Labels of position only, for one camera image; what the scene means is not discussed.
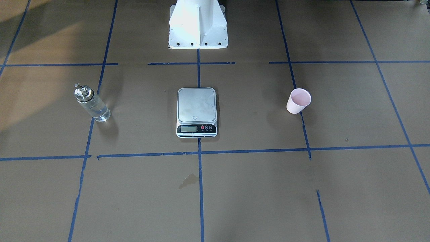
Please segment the pink plastic cup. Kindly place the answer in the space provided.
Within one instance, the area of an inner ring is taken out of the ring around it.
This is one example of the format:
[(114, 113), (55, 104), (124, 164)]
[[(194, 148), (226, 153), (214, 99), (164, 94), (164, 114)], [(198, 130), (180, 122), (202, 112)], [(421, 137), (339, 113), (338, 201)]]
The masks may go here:
[(286, 109), (291, 114), (298, 114), (305, 109), (312, 101), (310, 93), (302, 88), (296, 88), (290, 93), (286, 104)]

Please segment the glass sauce dispenser bottle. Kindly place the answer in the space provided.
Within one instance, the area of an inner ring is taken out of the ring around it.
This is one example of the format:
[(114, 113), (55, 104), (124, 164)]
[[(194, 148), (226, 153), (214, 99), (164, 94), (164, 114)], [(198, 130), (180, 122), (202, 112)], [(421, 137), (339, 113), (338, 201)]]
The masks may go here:
[(75, 84), (74, 96), (95, 121), (106, 122), (111, 117), (109, 108), (91, 87)]

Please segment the digital kitchen scale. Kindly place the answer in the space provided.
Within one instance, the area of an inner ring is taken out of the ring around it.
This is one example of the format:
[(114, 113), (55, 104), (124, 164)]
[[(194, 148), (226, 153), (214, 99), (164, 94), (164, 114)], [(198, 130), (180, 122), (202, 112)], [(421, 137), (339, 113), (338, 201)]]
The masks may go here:
[(178, 138), (204, 138), (218, 135), (215, 89), (197, 87), (178, 90), (176, 135)]

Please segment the white pedestal column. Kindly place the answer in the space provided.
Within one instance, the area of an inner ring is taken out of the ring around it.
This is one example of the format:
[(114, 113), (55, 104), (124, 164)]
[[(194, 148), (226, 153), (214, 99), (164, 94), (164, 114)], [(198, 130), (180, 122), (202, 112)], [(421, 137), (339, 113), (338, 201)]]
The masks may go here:
[(229, 45), (225, 6), (217, 0), (178, 0), (170, 7), (171, 49), (224, 49)]

